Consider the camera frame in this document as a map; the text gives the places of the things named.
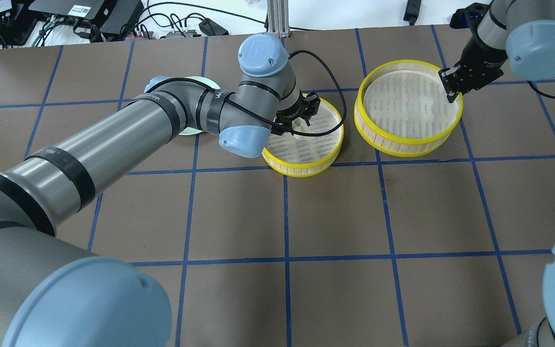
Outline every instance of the brown table surface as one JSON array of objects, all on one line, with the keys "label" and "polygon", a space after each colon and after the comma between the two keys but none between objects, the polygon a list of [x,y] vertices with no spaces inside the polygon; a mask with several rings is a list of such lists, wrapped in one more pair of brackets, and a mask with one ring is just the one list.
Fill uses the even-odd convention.
[{"label": "brown table surface", "polygon": [[[246,36],[0,51],[0,171],[112,114],[156,75],[234,90]],[[296,31],[286,49],[332,68],[348,104],[337,162],[286,178],[210,134],[179,136],[59,227],[128,261],[172,304],[169,346],[500,345],[544,316],[555,243],[555,100],[508,68],[465,96],[437,151],[379,154],[353,124],[366,73],[395,59],[453,65],[469,30]],[[302,89],[339,108],[322,67],[291,61]],[[539,87],[555,94],[555,80]]]}]

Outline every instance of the sieve mesh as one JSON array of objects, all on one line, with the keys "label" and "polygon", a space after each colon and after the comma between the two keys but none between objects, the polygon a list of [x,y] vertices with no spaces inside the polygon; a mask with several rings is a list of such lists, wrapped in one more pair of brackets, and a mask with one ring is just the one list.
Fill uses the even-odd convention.
[{"label": "sieve mesh", "polygon": [[363,97],[366,113],[378,127],[403,138],[428,138],[456,120],[458,103],[447,101],[438,76],[397,70],[379,76]]},{"label": "sieve mesh", "polygon": [[[301,126],[304,132],[318,133],[330,130],[339,121],[340,116],[337,111],[327,101],[322,100],[318,107],[318,113],[310,120],[310,126],[308,127],[304,121]],[[328,159],[328,156],[340,144],[343,135],[343,127],[327,136],[320,137],[293,136],[288,133],[282,136],[271,134],[265,148],[284,162],[311,164]]]}]

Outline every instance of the yellow rim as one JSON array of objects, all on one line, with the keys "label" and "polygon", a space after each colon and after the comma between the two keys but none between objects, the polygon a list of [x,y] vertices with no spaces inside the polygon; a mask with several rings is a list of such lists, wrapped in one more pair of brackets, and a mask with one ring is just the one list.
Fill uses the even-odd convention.
[{"label": "yellow rim", "polygon": [[[333,105],[331,105],[331,103],[329,101],[326,101],[325,99],[322,99],[322,97],[320,99],[321,99],[321,101],[324,101],[326,103],[326,105],[328,105],[331,108],[331,110],[333,110],[333,112],[335,112],[335,114],[337,115],[337,121],[342,120],[342,116],[340,115],[340,113],[337,112],[335,107],[333,107]],[[337,152],[340,151],[340,149],[342,147],[342,142],[344,141],[344,125],[343,124],[341,125],[340,129],[342,130],[342,136],[340,136],[340,141],[337,143],[337,147],[335,147],[335,149],[333,151],[331,151],[331,153],[329,155],[325,156],[321,160],[317,160],[315,162],[311,162],[311,163],[308,163],[308,164],[293,164],[291,162],[286,162],[286,161],[278,159],[276,156],[271,154],[271,152],[269,152],[268,149],[266,149],[266,147],[263,149],[263,156],[267,156],[267,158],[269,158],[269,159],[277,162],[278,164],[280,164],[282,166],[285,166],[289,169],[311,169],[313,167],[317,167],[318,165],[322,165],[322,164],[326,163],[327,160],[330,160],[331,158],[333,158],[333,156],[335,156],[335,154],[337,154]],[[280,172],[284,175],[293,176],[290,173],[284,173],[284,172],[282,172],[278,169],[276,169],[276,171],[278,171],[278,172]]]},{"label": "yellow rim", "polygon": [[450,134],[453,131],[453,129],[455,128],[455,126],[458,125],[458,122],[460,121],[460,119],[462,117],[462,112],[464,112],[464,96],[461,93],[458,95],[458,99],[460,100],[460,110],[458,111],[458,116],[456,117],[455,121],[451,124],[450,127],[448,127],[443,132],[438,133],[434,136],[427,137],[427,138],[403,138],[401,136],[391,134],[390,132],[387,132],[387,131],[381,129],[378,125],[376,125],[370,119],[370,117],[368,116],[368,113],[365,112],[365,109],[363,108],[363,90],[365,89],[366,85],[368,85],[368,83],[372,82],[372,77],[374,77],[374,75],[376,75],[376,73],[379,70],[381,70],[382,68],[385,68],[387,66],[391,66],[391,65],[394,65],[394,64],[403,63],[403,62],[422,64],[422,65],[434,68],[436,71],[440,70],[440,68],[438,66],[435,66],[434,64],[430,64],[429,62],[424,62],[424,61],[417,61],[417,60],[414,60],[414,59],[402,59],[402,60],[399,60],[399,61],[392,61],[392,62],[388,62],[386,64],[383,64],[381,66],[378,66],[372,72],[370,72],[370,74],[368,74],[367,77],[365,77],[365,79],[363,80],[363,82],[361,82],[361,85],[359,86],[359,92],[357,92],[357,109],[359,110],[359,114],[361,115],[361,118],[363,119],[365,124],[368,125],[368,127],[370,127],[372,130],[374,130],[375,133],[379,134],[380,136],[382,136],[384,138],[387,138],[387,140],[397,142],[401,145],[427,145],[430,142],[438,141],[441,138]]},{"label": "yellow rim", "polygon": [[404,152],[392,151],[392,150],[384,148],[381,145],[379,145],[379,144],[375,143],[374,141],[370,140],[370,138],[367,136],[367,134],[365,134],[365,132],[361,128],[361,125],[359,124],[359,120],[357,118],[357,113],[356,112],[354,112],[354,113],[355,113],[355,116],[354,116],[354,118],[355,118],[355,127],[357,128],[357,131],[359,132],[359,134],[361,135],[363,140],[365,140],[370,146],[378,149],[380,152],[387,153],[387,154],[389,154],[391,156],[394,156],[394,157],[412,158],[412,157],[424,156],[426,154],[434,152],[436,149],[438,149],[438,147],[440,147],[446,141],[446,139],[445,139],[445,141],[442,141],[440,144],[438,144],[438,146],[436,146],[432,149],[428,149],[427,151],[423,151],[423,152],[404,153]]},{"label": "yellow rim", "polygon": [[[266,154],[264,154],[264,153],[263,153],[263,159],[265,160],[265,162],[268,160]],[[317,174],[319,174],[319,173],[321,173],[321,172],[326,171],[329,167],[331,167],[331,165],[333,165],[333,163],[335,162],[335,160],[337,160],[337,156],[335,156],[335,158],[333,158],[332,160],[330,160],[330,161],[328,162],[329,164],[328,164],[326,167],[323,167],[321,170],[315,171],[315,172],[313,172],[313,173],[306,173],[306,174],[290,173],[290,172],[287,172],[287,171],[284,171],[284,170],[280,169],[279,167],[275,167],[275,166],[269,164],[269,162],[267,162],[267,164],[269,164],[269,166],[271,166],[271,168],[272,168],[273,170],[279,172],[279,173],[282,174],[282,175],[286,175],[286,176],[290,176],[290,177],[296,177],[296,178],[304,178],[304,177],[311,177],[311,176],[314,176],[314,175],[317,175]]]}]

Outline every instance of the yellow sieve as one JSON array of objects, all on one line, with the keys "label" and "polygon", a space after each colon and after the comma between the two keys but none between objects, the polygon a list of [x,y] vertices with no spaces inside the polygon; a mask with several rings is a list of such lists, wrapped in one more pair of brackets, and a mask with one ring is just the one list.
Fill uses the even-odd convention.
[{"label": "yellow sieve", "polygon": [[[312,117],[310,126],[300,119],[296,130],[306,133],[320,133],[330,130],[340,122],[342,117],[333,105],[321,98],[318,113]],[[337,158],[344,140],[344,126],[319,137],[306,137],[284,134],[271,134],[263,150],[265,162],[282,175],[309,177],[326,169]]]},{"label": "yellow sieve", "polygon": [[381,152],[422,156],[438,148],[458,124],[462,94],[449,103],[440,68],[415,60],[388,62],[363,80],[355,102],[355,126]]}]

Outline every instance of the grid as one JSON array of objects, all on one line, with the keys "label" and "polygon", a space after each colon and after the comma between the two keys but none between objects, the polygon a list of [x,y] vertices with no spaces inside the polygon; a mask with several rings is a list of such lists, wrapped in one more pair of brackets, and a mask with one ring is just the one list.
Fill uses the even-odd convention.
[{"label": "grid", "polygon": [[[443,67],[447,66],[445,62],[445,57],[443,54],[443,49],[441,47],[441,42],[438,38],[438,33],[436,32],[436,27],[423,27],[425,30],[430,30],[434,38],[434,44],[437,48],[438,56],[440,57],[440,62]],[[358,49],[359,58],[361,61],[361,75],[359,81],[363,79],[368,73],[368,66],[366,64],[366,47],[362,43],[361,32],[359,29],[355,29],[356,44]],[[205,68],[207,66],[207,51],[213,39],[204,38],[203,42],[203,55],[200,75],[205,76]],[[282,39],[282,44],[288,44],[289,39]],[[135,41],[130,43],[129,53],[126,57],[125,73],[123,74],[123,83],[119,92],[118,99],[101,99],[101,100],[87,100],[87,101],[69,101],[69,102],[48,102],[49,93],[51,87],[53,86],[53,80],[57,74],[57,69],[62,59],[64,52],[68,50],[68,47],[60,46],[56,55],[52,73],[50,74],[50,79],[48,85],[46,86],[46,91],[43,95],[41,103],[27,103],[27,104],[17,104],[17,105],[0,105],[0,109],[7,108],[27,108],[27,107],[39,107],[37,118],[33,124],[31,130],[31,136],[28,139],[26,150],[24,155],[27,156],[33,150],[37,148],[32,148],[33,141],[38,131],[40,125],[40,119],[44,113],[45,107],[51,106],[68,106],[68,105],[98,105],[98,104],[113,104],[117,105],[117,110],[121,109],[123,103],[129,101],[125,98],[126,85],[128,84],[128,75],[130,74],[130,66],[132,64],[132,57],[134,56]],[[542,81],[541,84],[551,84],[555,83],[555,80]],[[524,81],[514,81],[514,80],[501,80],[492,83],[493,85],[524,85]],[[343,88],[344,92],[356,92],[356,85],[348,85],[350,88]],[[337,90],[332,88],[318,88],[306,90],[306,92],[317,92],[317,93],[334,93]],[[550,115],[546,101],[542,99],[541,96],[537,96],[540,107],[545,114],[546,120],[549,123],[549,128],[553,132],[555,138],[555,123]],[[267,165],[251,165],[251,166],[236,166],[236,167],[211,167],[203,168],[198,167],[198,157],[199,157],[199,146],[200,146],[200,135],[194,137],[194,147],[193,147],[193,160],[191,169],[174,169],[174,170],[139,170],[132,171],[128,176],[143,176],[143,175],[189,175],[191,177],[189,185],[189,199],[187,202],[187,220],[185,223],[185,246],[183,250],[183,258],[181,260],[174,261],[132,261],[132,265],[137,267],[156,267],[156,266],[180,266],[181,267],[181,281],[179,284],[179,299],[178,299],[178,311],[176,314],[176,329],[174,331],[174,345],[177,347],[182,345],[181,335],[182,327],[184,325],[184,314],[185,314],[185,296],[186,296],[186,281],[187,281],[187,270],[188,266],[205,266],[205,265],[218,265],[218,264],[258,264],[258,263],[278,263],[284,264],[284,285],[285,285],[285,321],[286,321],[286,345],[293,345],[292,337],[292,318],[291,318],[291,263],[299,262],[322,262],[322,261],[373,261],[373,260],[387,260],[391,262],[392,274],[394,276],[394,286],[395,286],[395,300],[398,310],[399,326],[401,328],[401,340],[403,345],[409,346],[413,345],[409,343],[408,339],[408,317],[405,314],[405,305],[403,303],[402,297],[402,287],[400,285],[400,271],[398,260],[400,259],[433,259],[433,258],[467,258],[467,257],[495,257],[500,269],[500,274],[502,276],[502,284],[504,286],[504,291],[508,305],[511,311],[511,318],[513,319],[513,324],[515,325],[515,333],[521,334],[522,325],[520,324],[520,318],[518,316],[517,309],[515,307],[515,301],[511,291],[511,285],[509,283],[509,278],[507,276],[507,271],[505,269],[504,260],[505,257],[510,257],[512,255],[538,255],[538,254],[551,254],[549,248],[543,249],[515,249],[515,250],[501,250],[498,238],[496,236],[495,224],[489,210],[489,203],[485,195],[484,184],[482,183],[482,178],[479,173],[478,166],[485,162],[505,162],[505,161],[522,161],[522,160],[555,160],[555,154],[542,154],[542,155],[528,155],[528,156],[475,156],[473,149],[471,147],[471,141],[469,140],[469,133],[467,131],[464,120],[460,121],[460,129],[463,134],[465,147],[467,149],[467,157],[464,158],[452,158],[450,160],[441,159],[416,159],[416,160],[398,160],[397,158],[390,158],[391,160],[383,159],[379,151],[375,151],[376,160],[369,161],[353,161],[353,162],[337,162],[332,167],[376,167],[378,173],[378,185],[380,188],[380,193],[382,197],[382,209],[384,213],[384,222],[387,229],[386,238],[388,240],[388,252],[379,254],[348,254],[348,255],[291,255],[291,238],[289,235],[289,182],[293,179],[286,176],[282,179],[282,192],[283,192],[283,222],[284,222],[284,252],[283,255],[277,257],[241,257],[241,258],[224,258],[224,259],[190,259],[190,242],[192,234],[192,220],[193,211],[195,207],[195,191],[197,189],[197,174],[206,173],[216,173],[216,172],[243,172],[243,171],[270,171],[271,168]],[[400,253],[396,251],[394,244],[394,230],[392,228],[392,213],[395,211],[391,208],[391,202],[387,195],[387,183],[385,181],[387,167],[399,167],[402,165],[421,165],[421,164],[441,164],[441,163],[469,163],[472,167],[472,174],[476,181],[476,188],[480,197],[480,203],[484,210],[485,221],[487,222],[487,227],[489,229],[489,236],[493,244],[493,251],[464,251],[464,252],[429,252],[429,253]],[[89,235],[89,240],[87,243],[87,250],[91,251],[94,246],[94,237],[96,235],[97,225],[101,216],[102,208],[102,195],[99,195],[96,203],[92,218],[91,231]]]}]

